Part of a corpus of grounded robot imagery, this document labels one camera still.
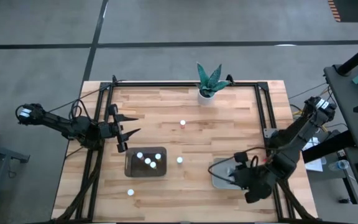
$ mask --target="concrete floor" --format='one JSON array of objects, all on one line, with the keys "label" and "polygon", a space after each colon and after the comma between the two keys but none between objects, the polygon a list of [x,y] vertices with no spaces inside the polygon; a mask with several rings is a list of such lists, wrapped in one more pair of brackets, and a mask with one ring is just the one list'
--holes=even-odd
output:
[{"label": "concrete floor", "polygon": [[[102,0],[0,0],[0,44],[91,43]],[[100,43],[169,41],[358,40],[358,24],[334,21],[326,0],[110,0]],[[288,96],[324,82],[323,68],[358,45],[98,49],[90,80],[194,80],[196,62],[237,80],[284,80]],[[0,223],[50,218],[67,146],[57,132],[19,126],[22,103],[53,108],[78,96],[89,49],[0,50],[0,145],[31,154],[12,163],[0,194]],[[303,101],[318,88],[291,99]],[[68,108],[57,111],[66,115]],[[338,113],[332,124],[343,122]],[[340,205],[341,180],[310,180],[319,217],[358,223],[358,205]]]}]

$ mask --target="potted plant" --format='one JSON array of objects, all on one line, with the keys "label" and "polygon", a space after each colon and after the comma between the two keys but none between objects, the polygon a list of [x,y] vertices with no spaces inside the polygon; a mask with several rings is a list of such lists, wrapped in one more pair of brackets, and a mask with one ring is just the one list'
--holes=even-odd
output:
[{"label": "potted plant", "polygon": [[214,95],[217,91],[222,90],[230,81],[219,81],[221,77],[222,65],[212,73],[210,77],[204,71],[204,68],[197,62],[198,75],[200,76],[200,84],[196,84],[198,91],[198,103],[201,105],[208,105],[213,101]]}]

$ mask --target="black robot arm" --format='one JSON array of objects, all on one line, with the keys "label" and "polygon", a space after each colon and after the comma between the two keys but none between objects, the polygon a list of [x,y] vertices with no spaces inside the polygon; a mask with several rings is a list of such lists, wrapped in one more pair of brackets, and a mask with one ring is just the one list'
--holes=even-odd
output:
[{"label": "black robot arm", "polygon": [[109,115],[113,117],[114,122],[97,122],[88,116],[66,119],[46,112],[40,104],[35,103],[25,104],[16,109],[19,124],[47,126],[59,131],[62,136],[69,140],[77,139],[81,146],[88,149],[97,149],[103,143],[103,139],[117,137],[118,151],[124,152],[128,149],[126,141],[140,129],[123,134],[123,127],[120,122],[135,121],[137,118],[127,118],[122,114],[118,114],[118,108],[115,104],[109,106]]},{"label": "black robot arm", "polygon": [[249,190],[245,194],[248,203],[267,198],[278,180],[281,183],[292,175],[299,161],[301,149],[324,123],[333,120],[335,109],[336,105],[320,97],[306,100],[300,118],[287,129],[272,134],[268,140],[268,149],[274,153],[261,166],[247,167],[245,162],[248,158],[244,156],[246,152],[234,155],[235,160],[242,164],[231,173],[234,177],[232,184]]}]

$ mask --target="paper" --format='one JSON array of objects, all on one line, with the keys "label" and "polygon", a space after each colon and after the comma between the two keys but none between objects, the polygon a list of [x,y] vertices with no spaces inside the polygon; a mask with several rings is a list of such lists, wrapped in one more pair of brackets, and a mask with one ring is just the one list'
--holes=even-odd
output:
[{"label": "paper", "polygon": [[[318,141],[318,138],[313,137],[311,138],[308,143],[303,147],[302,151],[308,150],[309,148],[318,145],[320,142]],[[313,171],[323,171],[323,165],[321,164],[321,159],[316,159],[314,161],[308,162],[305,164],[305,167],[307,170],[313,170]]]}]

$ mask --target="butcher block tabletop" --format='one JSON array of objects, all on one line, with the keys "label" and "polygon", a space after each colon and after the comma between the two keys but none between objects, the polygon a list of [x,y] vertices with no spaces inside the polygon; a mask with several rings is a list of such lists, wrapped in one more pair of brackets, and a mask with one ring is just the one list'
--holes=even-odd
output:
[{"label": "butcher block tabletop", "polygon": [[[293,118],[284,82],[266,82],[277,126],[285,129]],[[84,82],[81,95],[97,90],[100,83]],[[269,126],[264,91],[260,92]],[[207,171],[214,158],[231,157],[235,152],[264,145],[254,87],[226,87],[215,94],[209,106],[200,106],[197,94],[195,86],[114,87],[112,103],[117,104],[119,113],[138,118],[121,123],[124,133],[141,128],[130,137],[128,147],[164,147],[167,149],[167,173],[162,177],[126,177],[125,152],[118,153],[115,138],[107,139],[94,222],[277,221],[273,195],[248,204],[241,190],[214,188]],[[97,98],[98,92],[83,98],[91,117]],[[107,97],[103,100],[101,119]],[[185,128],[181,128],[181,120],[186,121]],[[78,142],[71,141],[67,154],[79,147]],[[263,164],[266,158],[263,149],[249,153],[249,157],[253,155],[259,156]],[[182,164],[177,163],[179,156],[183,158]],[[80,190],[85,158],[86,149],[82,149],[64,162],[52,218],[60,216]],[[317,217],[302,158],[288,181],[300,203]],[[127,194],[129,189],[134,190],[134,195]],[[281,190],[279,192],[284,214],[287,214],[284,195]],[[89,197],[90,190],[85,198],[84,216]]]}]

